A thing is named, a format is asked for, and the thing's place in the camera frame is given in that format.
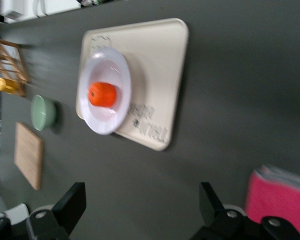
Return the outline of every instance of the pink towel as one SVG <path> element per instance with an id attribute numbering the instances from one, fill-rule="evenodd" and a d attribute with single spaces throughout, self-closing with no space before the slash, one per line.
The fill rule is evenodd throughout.
<path id="1" fill-rule="evenodd" d="M 265 216 L 284 218 L 300 233 L 300 190 L 278 180 L 264 179 L 255 171 L 249 181 L 245 212 L 257 223 Z"/>

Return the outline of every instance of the orange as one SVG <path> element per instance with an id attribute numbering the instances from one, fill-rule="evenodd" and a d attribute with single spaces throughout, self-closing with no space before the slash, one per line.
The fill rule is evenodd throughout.
<path id="1" fill-rule="evenodd" d="M 117 92 L 115 86 L 107 82 L 94 82 L 89 87 L 88 99 L 98 107 L 112 107 L 116 102 Z"/>

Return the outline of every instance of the dark gray tabletop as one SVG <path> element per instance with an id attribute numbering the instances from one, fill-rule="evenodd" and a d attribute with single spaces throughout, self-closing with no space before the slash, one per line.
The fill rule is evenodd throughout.
<path id="1" fill-rule="evenodd" d="M 75 109 L 84 33 L 168 18 L 189 28 L 171 144 L 157 152 L 94 133 Z M 25 98 L 2 94 L 0 195 L 8 207 L 34 210 L 85 182 L 74 240 L 186 240 L 203 223 L 201 181 L 243 207 L 254 168 L 300 174 L 300 1 L 118 1 L 0 25 L 0 33 L 22 45 L 31 77 Z M 57 102 L 52 129 L 31 125 L 35 94 Z M 44 140 L 39 191 L 14 165 L 16 122 Z"/>

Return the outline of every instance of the cream rectangular tray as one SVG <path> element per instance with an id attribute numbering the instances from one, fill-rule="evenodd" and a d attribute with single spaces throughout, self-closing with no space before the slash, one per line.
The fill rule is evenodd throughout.
<path id="1" fill-rule="evenodd" d="M 91 30 L 82 40 L 81 71 L 101 47 L 113 47 L 125 57 L 132 96 L 127 116 L 116 133 L 156 151 L 172 137 L 179 87 L 188 43 L 187 25 L 180 19 L 136 23 Z M 77 115 L 83 119 L 78 93 Z"/>

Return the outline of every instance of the mint green cup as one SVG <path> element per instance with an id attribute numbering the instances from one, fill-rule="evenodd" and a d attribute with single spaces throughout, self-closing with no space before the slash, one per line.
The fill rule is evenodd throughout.
<path id="1" fill-rule="evenodd" d="M 38 131 L 51 127 L 56 120 L 56 106 L 49 98 L 35 95 L 31 103 L 32 125 Z"/>

